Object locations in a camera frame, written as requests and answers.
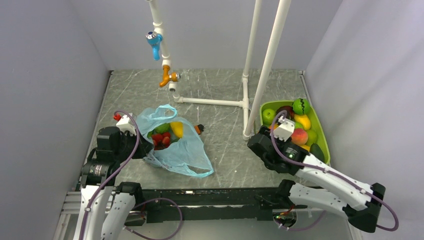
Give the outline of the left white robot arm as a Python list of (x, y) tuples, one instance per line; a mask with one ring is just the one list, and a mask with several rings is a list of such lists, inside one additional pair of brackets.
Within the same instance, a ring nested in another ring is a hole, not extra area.
[(131, 210), (144, 203), (140, 183), (116, 177), (131, 159), (143, 159), (154, 145), (136, 127), (109, 126), (99, 130), (97, 146), (80, 173), (80, 209), (75, 240), (116, 240)]

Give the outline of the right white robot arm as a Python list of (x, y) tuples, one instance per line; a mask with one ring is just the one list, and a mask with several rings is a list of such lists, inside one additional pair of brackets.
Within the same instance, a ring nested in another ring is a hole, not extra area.
[(369, 185), (338, 172), (290, 140), (273, 138), (266, 126), (262, 126), (248, 140), (247, 147), (263, 161), (267, 169), (290, 174), (319, 186), (315, 189), (283, 179), (273, 197), (273, 205), (282, 208), (293, 205), (320, 208), (344, 217), (363, 232), (376, 231), (381, 201), (386, 191), (383, 185)]

